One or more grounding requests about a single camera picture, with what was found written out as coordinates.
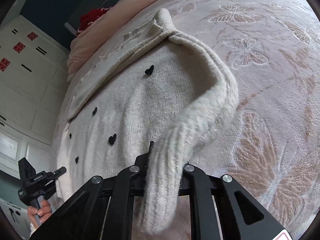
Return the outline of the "person's left hand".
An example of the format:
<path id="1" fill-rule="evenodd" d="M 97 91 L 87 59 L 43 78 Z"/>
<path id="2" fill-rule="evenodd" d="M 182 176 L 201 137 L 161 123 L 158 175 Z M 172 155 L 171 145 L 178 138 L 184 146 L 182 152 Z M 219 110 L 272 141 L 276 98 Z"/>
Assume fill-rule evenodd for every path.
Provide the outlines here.
<path id="1" fill-rule="evenodd" d="M 35 229 L 38 229 L 53 214 L 51 204 L 47 200 L 43 199 L 40 206 L 40 209 L 33 206 L 27 208 L 28 218 Z"/>

